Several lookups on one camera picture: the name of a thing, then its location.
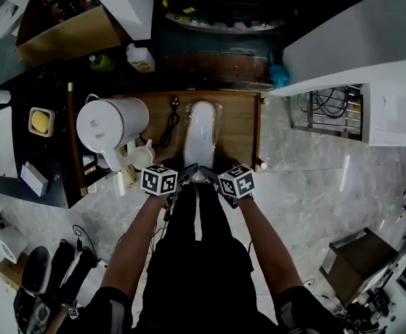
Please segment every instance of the black sleeve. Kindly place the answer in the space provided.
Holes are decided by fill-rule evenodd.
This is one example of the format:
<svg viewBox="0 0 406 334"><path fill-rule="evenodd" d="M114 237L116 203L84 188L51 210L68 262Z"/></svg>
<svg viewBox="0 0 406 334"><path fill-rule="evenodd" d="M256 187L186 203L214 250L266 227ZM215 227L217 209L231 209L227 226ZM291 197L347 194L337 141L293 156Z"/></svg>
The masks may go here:
<svg viewBox="0 0 406 334"><path fill-rule="evenodd" d="M131 300L120 290L100 288L76 319L67 316L58 329L66 333L126 333L132 327Z"/></svg>
<svg viewBox="0 0 406 334"><path fill-rule="evenodd" d="M277 322L288 332L299 328L320 334L343 333L333 314L305 287L287 289L274 300L274 305Z"/></svg>

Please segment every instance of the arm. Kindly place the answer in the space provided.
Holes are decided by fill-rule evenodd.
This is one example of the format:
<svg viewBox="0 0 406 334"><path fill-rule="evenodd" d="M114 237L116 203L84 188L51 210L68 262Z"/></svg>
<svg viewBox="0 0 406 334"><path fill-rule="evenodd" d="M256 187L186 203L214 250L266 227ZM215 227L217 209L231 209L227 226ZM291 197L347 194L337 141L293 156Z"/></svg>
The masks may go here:
<svg viewBox="0 0 406 334"><path fill-rule="evenodd" d="M255 201L252 198L242 198L237 200L237 204L250 231L271 296L276 299L285 289L303 287L288 250Z"/></svg>
<svg viewBox="0 0 406 334"><path fill-rule="evenodd" d="M150 196L112 255L101 287L123 291L133 301L145 266L152 231L167 196Z"/></svg>

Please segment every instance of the white mug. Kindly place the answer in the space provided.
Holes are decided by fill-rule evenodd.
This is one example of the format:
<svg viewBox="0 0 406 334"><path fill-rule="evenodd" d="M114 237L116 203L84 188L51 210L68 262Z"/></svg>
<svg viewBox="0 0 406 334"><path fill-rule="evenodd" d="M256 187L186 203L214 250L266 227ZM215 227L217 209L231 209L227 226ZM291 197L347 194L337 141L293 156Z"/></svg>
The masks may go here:
<svg viewBox="0 0 406 334"><path fill-rule="evenodd" d="M149 167L154 163L155 150L152 148L152 140L148 140L146 145L137 147L130 155L133 159L133 167L137 170Z"/></svg>
<svg viewBox="0 0 406 334"><path fill-rule="evenodd" d="M120 148L134 144L148 123L149 111L141 100L100 99L83 106L76 119L76 130L81 142L102 154L110 169L118 172L130 164L128 157L121 157Z"/></svg>

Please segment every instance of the soap dish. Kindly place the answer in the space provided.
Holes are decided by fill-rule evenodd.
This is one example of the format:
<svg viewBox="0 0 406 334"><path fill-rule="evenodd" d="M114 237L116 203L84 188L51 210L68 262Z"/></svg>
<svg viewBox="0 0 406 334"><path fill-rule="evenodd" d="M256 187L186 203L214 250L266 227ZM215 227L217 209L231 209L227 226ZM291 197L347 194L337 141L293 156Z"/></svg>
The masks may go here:
<svg viewBox="0 0 406 334"><path fill-rule="evenodd" d="M42 132L39 132L37 129L33 127L31 124L31 118L33 117L33 113L35 111L41 111L44 114L46 114L49 117L49 129L46 134L43 134ZM30 109L30 115L29 115L29 131L32 134L42 136L42 137L51 137L53 135L53 130L54 130L54 125L55 125L55 112L53 110L49 109L43 109L43 108L38 108L38 107L33 107Z"/></svg>

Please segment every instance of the person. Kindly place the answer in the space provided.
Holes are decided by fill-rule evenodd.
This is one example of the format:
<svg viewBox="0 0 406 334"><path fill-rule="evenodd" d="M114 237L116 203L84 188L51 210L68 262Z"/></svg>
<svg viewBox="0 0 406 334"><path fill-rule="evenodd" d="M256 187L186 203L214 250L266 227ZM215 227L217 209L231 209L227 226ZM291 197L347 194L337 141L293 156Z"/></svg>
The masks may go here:
<svg viewBox="0 0 406 334"><path fill-rule="evenodd" d="M195 241L196 195L202 240ZM150 196L117 245L90 304L58 333L167 333L242 330L255 333L342 333L334 316L306 289L293 260L251 197L237 200L275 305L276 326L257 310L248 251L232 237L212 184L189 184L176 201L165 236L147 268L143 310L131 306L166 196Z"/></svg>

